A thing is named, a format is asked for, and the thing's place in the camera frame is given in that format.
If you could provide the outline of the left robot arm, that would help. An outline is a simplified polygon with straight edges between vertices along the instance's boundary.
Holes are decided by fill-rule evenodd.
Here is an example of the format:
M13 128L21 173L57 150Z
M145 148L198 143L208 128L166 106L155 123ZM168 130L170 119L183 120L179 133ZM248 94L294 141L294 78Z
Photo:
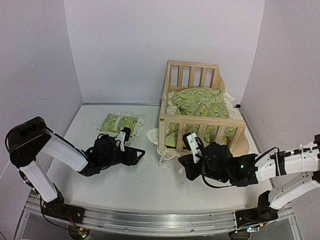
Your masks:
M62 192L48 176L48 170L38 160L45 157L58 160L83 177L92 177L116 165L135 166L145 150L127 145L131 130L125 127L116 136L99 134L93 146L81 150L50 129L45 120L36 116L10 129L4 139L10 162L22 180L39 196L40 213L81 224L85 209L66 203Z

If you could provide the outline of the wooden pet bed frame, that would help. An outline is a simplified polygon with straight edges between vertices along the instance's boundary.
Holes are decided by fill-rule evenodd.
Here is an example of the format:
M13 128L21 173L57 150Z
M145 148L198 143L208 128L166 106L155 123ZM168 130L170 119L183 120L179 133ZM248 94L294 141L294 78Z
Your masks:
M225 82L220 74L220 67L217 64L196 63L186 61L169 60L167 62L164 89L162 94L162 102L159 113L158 125L158 150L164 151L166 123L179 123L178 141L175 148L166 150L166 156L174 154L184 155L188 152L187 147L183 142L183 135L186 134L187 125L199 125L197 136L203 140L207 126L218 126L216 140L212 143L217 143L223 140L226 127L234 127L233 139L227 146L234 156L248 154L250 151L249 141L245 135L246 123L242 119L233 118L217 118L217 117L202 117L190 115L175 115L167 114L168 95L170 92L181 91L189 88L206 87L219 89L226 93Z

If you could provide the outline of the lemon print bed cushion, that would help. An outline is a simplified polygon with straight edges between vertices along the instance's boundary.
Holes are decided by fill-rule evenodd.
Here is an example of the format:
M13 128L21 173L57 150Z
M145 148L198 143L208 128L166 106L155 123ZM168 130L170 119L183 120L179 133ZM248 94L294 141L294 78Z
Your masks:
M193 116L193 117L210 117L222 119L237 119L241 120L242 116L234 109L232 102L235 97L221 89L209 87L194 87L186 88L181 91L172 91L168 94L168 104L166 113L169 115ZM179 123L166 123L165 125L165 150L157 153L160 155L158 165L163 168L170 169L166 161L180 157L175 153L173 156L166 157L166 150L169 148L176 148L178 143ZM186 133L198 133L198 124L187 124ZM208 146L214 140L218 133L218 126L208 125L205 128L204 137L202 139L204 146ZM226 127L221 145L229 146L235 133L234 127ZM159 145L159 129L154 128L146 132L146 136L150 142Z

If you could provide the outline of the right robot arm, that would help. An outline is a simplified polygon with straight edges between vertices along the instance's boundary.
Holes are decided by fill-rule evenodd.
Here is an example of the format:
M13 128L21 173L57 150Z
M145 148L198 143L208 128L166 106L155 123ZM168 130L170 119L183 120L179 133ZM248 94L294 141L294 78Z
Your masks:
M307 145L287 151L273 147L268 151L235 157L226 145L216 142L204 146L196 133L186 133L182 140L191 152L178 158L187 179L201 176L203 182L212 179L231 187L247 187L291 174L297 176L283 186L267 190L258 197L254 208L237 210L237 229L249 229L275 221L278 210L301 195L320 186L320 136Z

